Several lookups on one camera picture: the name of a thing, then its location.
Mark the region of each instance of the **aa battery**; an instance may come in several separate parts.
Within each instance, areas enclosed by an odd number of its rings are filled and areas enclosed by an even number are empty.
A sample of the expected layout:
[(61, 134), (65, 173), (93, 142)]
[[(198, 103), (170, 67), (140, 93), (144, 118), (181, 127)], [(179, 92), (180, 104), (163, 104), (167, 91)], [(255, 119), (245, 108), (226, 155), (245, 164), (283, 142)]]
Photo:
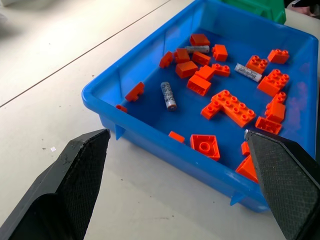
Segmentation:
[(174, 99), (174, 94), (171, 90), (171, 86), (170, 83), (167, 81), (164, 81), (161, 83), (161, 90), (162, 90), (162, 94), (164, 97), (164, 101), (165, 101), (165, 105), (166, 108), (170, 111), (173, 112), (177, 109), (177, 104), (176, 101)]
[(194, 52), (207, 54), (210, 52), (209, 46), (186, 46), (185, 49), (188, 52), (188, 54), (193, 54)]

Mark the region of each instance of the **orange square brick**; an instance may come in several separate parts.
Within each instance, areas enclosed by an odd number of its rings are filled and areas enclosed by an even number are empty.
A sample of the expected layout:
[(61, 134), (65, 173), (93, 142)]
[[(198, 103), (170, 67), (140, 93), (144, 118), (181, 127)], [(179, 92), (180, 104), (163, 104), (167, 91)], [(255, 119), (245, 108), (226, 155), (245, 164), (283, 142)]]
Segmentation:
[(230, 67), (227, 65), (221, 66), (218, 63), (212, 64), (213, 74), (223, 76), (223, 77), (229, 77), (230, 75)]
[(175, 133), (174, 131), (171, 131), (169, 133), (169, 137), (173, 138), (174, 140), (177, 140), (178, 142), (184, 144), (185, 143), (185, 138), (178, 133)]
[(260, 59), (257, 55), (252, 56), (245, 65), (248, 69), (255, 71), (258, 74), (262, 74), (268, 65), (266, 59)]
[(225, 62), (228, 57), (228, 52), (225, 45), (216, 44), (212, 48), (212, 54), (216, 61)]
[(175, 72), (181, 79), (190, 77), (198, 70), (198, 66), (193, 61), (179, 63), (175, 67)]
[(264, 114), (266, 115), (266, 119), (280, 124), (285, 119), (285, 111), (285, 105), (278, 102), (272, 102), (266, 106)]
[(193, 75), (193, 77), (189, 79), (186, 87), (196, 92), (197, 94), (204, 96), (211, 87), (211, 82), (208, 82), (197, 75)]
[(190, 37), (190, 43), (192, 46), (210, 46), (210, 41), (206, 35), (202, 33), (192, 34)]
[(265, 76), (262, 79), (257, 88), (271, 97), (274, 97), (284, 88), (289, 79), (288, 74), (282, 74), (279, 69), (274, 69), (268, 76)]
[(217, 138), (214, 135), (195, 135), (190, 137), (190, 146), (192, 149), (206, 155), (215, 161), (220, 159)]
[(275, 49), (272, 50), (268, 56), (270, 63), (285, 64), (289, 58), (289, 52), (287, 50)]
[(209, 65), (211, 57), (199, 52), (195, 51), (192, 55), (192, 61), (201, 65)]
[(173, 55), (177, 64), (182, 64), (190, 61), (188, 51), (185, 48), (177, 48)]
[(205, 65), (200, 67), (200, 70), (196, 71), (195, 75), (203, 78), (204, 80), (210, 81), (214, 76), (214, 70), (212, 69), (212, 67)]

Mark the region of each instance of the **white battery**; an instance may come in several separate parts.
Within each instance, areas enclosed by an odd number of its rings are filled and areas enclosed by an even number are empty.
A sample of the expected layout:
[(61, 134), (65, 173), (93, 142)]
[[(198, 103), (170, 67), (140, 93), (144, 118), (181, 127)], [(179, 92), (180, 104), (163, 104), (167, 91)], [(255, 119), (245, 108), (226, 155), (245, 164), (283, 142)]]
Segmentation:
[(207, 54), (210, 52), (209, 46), (186, 46), (185, 49), (188, 52), (188, 54), (193, 54), (194, 52)]
[(237, 63), (234, 69), (236, 72), (245, 75), (246, 77), (252, 79), (253, 81), (256, 81), (257, 83), (261, 80), (262, 75), (252, 71), (251, 69)]
[(173, 112), (177, 109), (177, 104), (176, 101), (174, 99), (174, 94), (171, 90), (171, 86), (170, 83), (167, 81), (164, 81), (161, 83), (161, 90), (162, 90), (162, 94), (164, 97), (164, 101), (165, 101), (165, 105), (166, 108), (170, 111)]

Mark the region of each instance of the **orange sloped brick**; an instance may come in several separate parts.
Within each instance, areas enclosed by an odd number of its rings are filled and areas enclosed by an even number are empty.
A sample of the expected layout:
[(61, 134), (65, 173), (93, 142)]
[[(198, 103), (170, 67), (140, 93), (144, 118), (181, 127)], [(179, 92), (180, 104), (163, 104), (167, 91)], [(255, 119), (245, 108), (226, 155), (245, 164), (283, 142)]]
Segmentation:
[(177, 48), (173, 55), (177, 64), (182, 64), (190, 61), (188, 51), (185, 48)]
[(200, 70), (196, 71), (195, 75), (203, 78), (204, 80), (210, 81), (211, 78), (214, 76), (214, 70), (212, 69), (212, 67), (205, 65), (200, 67)]
[(257, 129), (261, 129), (266, 132), (278, 135), (278, 133), (282, 128), (282, 125), (280, 123), (277, 123), (259, 116), (255, 122), (255, 127)]
[(190, 77), (198, 70), (198, 66), (193, 61), (179, 63), (175, 67), (175, 72), (181, 79)]
[(211, 57), (199, 52), (195, 51), (192, 55), (192, 61), (201, 65), (209, 65)]
[(216, 44), (212, 48), (212, 54), (216, 61), (225, 62), (228, 57), (228, 52), (225, 45)]
[(289, 58), (289, 52), (287, 50), (275, 49), (272, 50), (268, 56), (270, 63), (284, 64)]
[(189, 79), (186, 85), (188, 89), (191, 89), (192, 91), (196, 92), (197, 94), (200, 94), (201, 96), (206, 95), (210, 86), (211, 82), (208, 82), (197, 75), (193, 75), (193, 77)]
[(164, 69), (169, 67), (170, 63), (173, 61), (174, 57), (172, 52), (168, 51), (162, 58), (159, 64), (159, 67)]

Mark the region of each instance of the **lego stud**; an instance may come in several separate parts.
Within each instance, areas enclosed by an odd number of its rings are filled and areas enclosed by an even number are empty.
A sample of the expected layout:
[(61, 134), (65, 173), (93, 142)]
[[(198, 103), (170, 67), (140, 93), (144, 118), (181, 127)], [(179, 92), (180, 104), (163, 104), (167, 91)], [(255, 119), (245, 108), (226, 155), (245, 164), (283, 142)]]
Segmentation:
[(235, 114), (238, 114), (238, 113), (239, 113), (239, 108), (234, 107), (234, 108), (233, 108), (233, 112), (234, 112)]
[(226, 105), (227, 107), (230, 107), (230, 106), (231, 106), (231, 103), (230, 103), (229, 101), (225, 101), (225, 105)]
[(244, 103), (240, 103), (240, 104), (239, 104), (239, 107), (240, 107), (241, 109), (245, 109), (245, 108), (246, 108), (246, 105), (245, 105)]
[(238, 102), (238, 98), (236, 98), (235, 96), (233, 96), (233, 97), (231, 97), (231, 101), (232, 101), (233, 103), (236, 103), (236, 102)]
[(224, 91), (223, 91), (223, 94), (224, 94), (225, 96), (229, 96), (229, 95), (230, 95), (230, 92), (229, 92), (228, 90), (224, 90)]
[(248, 110), (248, 114), (249, 114), (249, 116), (254, 116), (254, 115), (255, 115), (255, 112), (252, 111), (251, 109), (249, 109), (249, 110)]
[(248, 116), (245, 114), (242, 114), (241, 119), (246, 122), (248, 121)]
[(210, 151), (210, 145), (209, 143), (203, 141), (200, 143), (199, 145), (199, 152), (203, 153), (203, 154), (207, 154)]

